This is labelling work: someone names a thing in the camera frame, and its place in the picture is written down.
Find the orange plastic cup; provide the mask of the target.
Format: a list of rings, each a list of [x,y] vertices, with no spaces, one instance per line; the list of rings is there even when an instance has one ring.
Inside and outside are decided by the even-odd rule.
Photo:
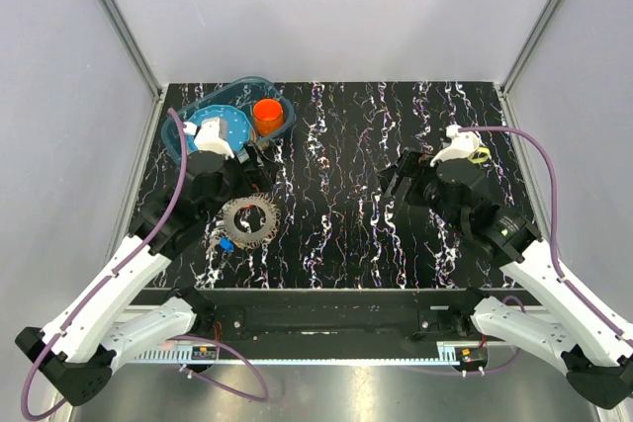
[[[274,133],[285,121],[283,106],[275,99],[267,98],[256,102],[252,115],[256,130],[262,137]]]

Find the cream yellow mug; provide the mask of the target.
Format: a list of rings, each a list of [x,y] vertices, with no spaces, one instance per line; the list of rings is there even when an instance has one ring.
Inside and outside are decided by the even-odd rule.
[[[481,165],[486,163],[490,158],[490,150],[487,147],[479,146],[473,153],[469,155],[468,160],[475,165]]]

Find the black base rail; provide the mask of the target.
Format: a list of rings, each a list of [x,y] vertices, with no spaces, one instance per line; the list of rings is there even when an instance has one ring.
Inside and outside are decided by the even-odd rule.
[[[470,289],[449,290],[201,290],[215,305],[225,341],[261,335],[365,334],[419,338],[474,331],[451,313],[474,301]]]

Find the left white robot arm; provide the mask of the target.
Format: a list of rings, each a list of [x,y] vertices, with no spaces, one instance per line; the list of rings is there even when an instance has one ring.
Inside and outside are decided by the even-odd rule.
[[[156,275],[202,238],[209,217],[229,203],[272,190],[278,165],[252,142],[244,149],[245,160],[211,151],[183,158],[176,183],[141,208],[87,289],[44,327],[26,327],[18,334],[15,343],[33,364],[30,378],[42,374],[63,401],[80,406],[125,363],[165,340],[241,338],[244,308],[214,303],[192,287],[171,290],[163,304],[126,324],[116,319]]]

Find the blue plastic basket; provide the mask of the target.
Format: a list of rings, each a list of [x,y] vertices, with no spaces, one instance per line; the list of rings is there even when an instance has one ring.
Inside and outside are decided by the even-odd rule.
[[[283,122],[269,134],[257,129],[255,105],[262,100],[275,100],[282,108]],[[177,111],[183,123],[200,126],[203,121],[220,118],[226,124],[226,142],[237,159],[248,159],[244,144],[252,141],[261,150],[279,142],[295,122],[295,108],[275,84],[265,78],[247,76],[226,84],[220,89]]]

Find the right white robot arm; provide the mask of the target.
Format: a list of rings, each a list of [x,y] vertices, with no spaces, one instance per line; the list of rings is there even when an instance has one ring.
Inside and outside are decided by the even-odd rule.
[[[378,177],[387,197],[409,179],[409,206],[433,211],[554,319],[548,323],[470,288],[448,317],[455,336],[467,340],[481,333],[530,353],[561,372],[581,397],[602,409],[612,409],[631,396],[627,323],[562,263],[551,261],[551,247],[536,225],[493,199],[480,166],[466,158],[434,164],[424,154],[406,150]]]

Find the blue dotted plate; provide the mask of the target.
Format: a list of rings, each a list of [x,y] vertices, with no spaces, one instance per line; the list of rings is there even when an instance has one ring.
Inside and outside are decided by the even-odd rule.
[[[219,117],[228,124],[229,139],[234,157],[244,144],[251,140],[252,126],[244,112],[229,105],[211,105],[195,112],[185,122],[200,125],[203,120]]]

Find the blue key tag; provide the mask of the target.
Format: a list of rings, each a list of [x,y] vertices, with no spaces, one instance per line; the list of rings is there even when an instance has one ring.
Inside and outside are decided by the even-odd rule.
[[[232,252],[233,251],[233,244],[232,244],[231,241],[229,241],[227,239],[222,239],[221,242],[220,242],[220,245],[222,246],[222,248],[226,252]]]

